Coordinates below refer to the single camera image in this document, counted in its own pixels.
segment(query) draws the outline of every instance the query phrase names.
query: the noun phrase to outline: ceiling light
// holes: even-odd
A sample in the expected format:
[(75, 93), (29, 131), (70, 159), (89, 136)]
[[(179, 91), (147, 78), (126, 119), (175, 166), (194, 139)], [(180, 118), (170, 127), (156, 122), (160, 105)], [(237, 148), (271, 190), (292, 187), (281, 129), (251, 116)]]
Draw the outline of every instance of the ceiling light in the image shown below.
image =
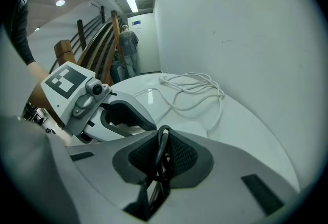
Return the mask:
[(65, 0), (59, 0), (56, 2), (57, 6), (63, 6), (65, 4)]
[(127, 0), (127, 2), (128, 2), (129, 6), (131, 8), (131, 11), (133, 13), (138, 12), (138, 7), (137, 7), (137, 4), (135, 3), (135, 0)]

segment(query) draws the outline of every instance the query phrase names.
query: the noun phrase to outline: jeans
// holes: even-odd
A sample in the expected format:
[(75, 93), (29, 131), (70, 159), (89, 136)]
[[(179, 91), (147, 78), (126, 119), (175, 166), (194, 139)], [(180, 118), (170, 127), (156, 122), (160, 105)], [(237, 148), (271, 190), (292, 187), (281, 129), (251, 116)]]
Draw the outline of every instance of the jeans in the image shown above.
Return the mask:
[(125, 55), (124, 58), (127, 64), (129, 76), (134, 77), (140, 75), (137, 54)]

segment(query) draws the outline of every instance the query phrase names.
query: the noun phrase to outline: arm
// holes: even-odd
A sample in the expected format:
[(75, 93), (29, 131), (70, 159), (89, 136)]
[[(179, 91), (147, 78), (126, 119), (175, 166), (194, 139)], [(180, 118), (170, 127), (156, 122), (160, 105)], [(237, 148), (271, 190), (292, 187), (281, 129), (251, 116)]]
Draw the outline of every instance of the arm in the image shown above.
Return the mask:
[(37, 85), (33, 89), (32, 94), (30, 95), (29, 102), (38, 107), (52, 110), (51, 105), (49, 104), (40, 85), (40, 82), (45, 79), (49, 75), (49, 73), (35, 62), (27, 41), (27, 15), (27, 4), (25, 4), (19, 10), (17, 18), (13, 23), (11, 41), (20, 57), (26, 63), (29, 72), (38, 80)]

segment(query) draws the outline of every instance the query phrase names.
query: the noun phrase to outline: person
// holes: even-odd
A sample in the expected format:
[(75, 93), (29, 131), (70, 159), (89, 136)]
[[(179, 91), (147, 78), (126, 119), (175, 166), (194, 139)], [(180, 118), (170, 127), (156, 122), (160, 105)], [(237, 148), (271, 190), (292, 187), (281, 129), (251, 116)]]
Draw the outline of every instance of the person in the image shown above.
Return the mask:
[(137, 57), (137, 45), (139, 39), (127, 25), (122, 26), (122, 33), (119, 34), (119, 45), (122, 46), (125, 62), (127, 64), (130, 77), (140, 75)]
[(40, 85), (49, 73), (36, 63), (31, 53), (26, 32), (27, 15), (27, 0), (17, 0), (13, 7), (13, 11), (9, 13), (8, 17), (5, 19), (4, 26), (14, 48), (27, 65), (28, 71), (37, 78), (38, 81), (30, 95), (29, 102), (32, 105), (46, 108), (51, 111), (51, 105)]

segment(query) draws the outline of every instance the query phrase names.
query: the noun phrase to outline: black slot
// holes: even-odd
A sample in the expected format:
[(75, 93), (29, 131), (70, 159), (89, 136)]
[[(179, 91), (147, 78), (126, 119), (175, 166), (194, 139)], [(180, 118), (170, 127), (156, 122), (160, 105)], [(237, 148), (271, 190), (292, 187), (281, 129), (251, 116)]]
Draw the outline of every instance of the black slot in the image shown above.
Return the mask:
[(93, 127), (93, 126), (94, 126), (94, 122), (92, 122), (92, 121), (90, 121), (90, 120), (87, 122), (87, 124), (88, 124), (90, 127)]
[(76, 136), (82, 143), (88, 144), (92, 141), (92, 138), (88, 137), (85, 133), (81, 133), (80, 135)]
[(274, 213), (284, 205), (276, 194), (274, 194), (256, 174), (241, 177), (241, 180), (252, 193), (267, 216)]
[(88, 157), (91, 157), (91, 156), (94, 156), (94, 154), (91, 153), (90, 151), (87, 151), (87, 152), (71, 155), (71, 159), (73, 161), (78, 161), (78, 160), (85, 159), (85, 158), (88, 158)]

